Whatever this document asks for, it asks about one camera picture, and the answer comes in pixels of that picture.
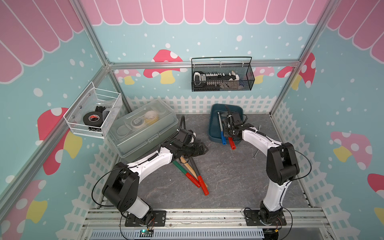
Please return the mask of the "hoe with blue grip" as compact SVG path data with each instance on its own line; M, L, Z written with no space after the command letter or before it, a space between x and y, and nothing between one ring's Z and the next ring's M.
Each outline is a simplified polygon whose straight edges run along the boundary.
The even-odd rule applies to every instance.
M227 140L226 140L226 137L224 135L223 122L222 122L222 119L221 119L221 113L220 112L218 112L218 120L219 120L219 126L220 126L220 130L221 130L222 144L226 145L227 144Z

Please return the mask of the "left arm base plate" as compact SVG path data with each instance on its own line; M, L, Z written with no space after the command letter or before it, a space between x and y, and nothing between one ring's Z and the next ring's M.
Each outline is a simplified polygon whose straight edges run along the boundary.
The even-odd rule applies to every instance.
M125 221L125 227L164 227L166 222L166 211L151 210L143 219L137 218L133 214L129 214Z

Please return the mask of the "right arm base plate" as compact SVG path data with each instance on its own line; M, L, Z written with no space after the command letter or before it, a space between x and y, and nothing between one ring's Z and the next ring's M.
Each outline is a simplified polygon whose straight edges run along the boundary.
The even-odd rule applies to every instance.
M272 226L279 228L287 225L282 210L270 212L265 209L252 210L245 208L243 213L247 226Z

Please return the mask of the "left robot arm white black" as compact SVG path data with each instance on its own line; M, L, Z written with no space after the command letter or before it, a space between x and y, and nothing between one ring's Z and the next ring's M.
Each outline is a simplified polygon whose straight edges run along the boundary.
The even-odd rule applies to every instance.
M153 208L138 197L139 184L159 168L183 157L192 159L205 155L208 147L196 139L193 131L181 129L160 144L153 153L133 163L117 163L107 174L102 194L121 214L128 212L139 219L139 224L155 221Z

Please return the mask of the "teal plastic storage box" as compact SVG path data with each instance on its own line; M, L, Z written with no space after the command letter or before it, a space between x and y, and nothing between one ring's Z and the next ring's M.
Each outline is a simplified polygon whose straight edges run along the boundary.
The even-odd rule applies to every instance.
M211 107L210 121L209 121L209 130L208 135L209 139L215 143L222 143L222 130L224 131L224 137L227 142L228 139L228 129L229 129L229 120L228 120L228 110L229 108L231 113L239 113L241 120L244 119L244 111L241 107L235 105L225 105L225 104L213 104Z

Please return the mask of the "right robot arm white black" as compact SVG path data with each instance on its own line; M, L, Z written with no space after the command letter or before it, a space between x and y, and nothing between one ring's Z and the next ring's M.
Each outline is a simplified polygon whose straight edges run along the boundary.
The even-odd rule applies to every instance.
M257 219L263 225L273 225L284 216L282 202L291 182L300 173L294 147L290 143L275 141L253 125L245 123L238 112L227 110L226 118L221 120L225 137L250 143L267 157L269 186L260 203Z

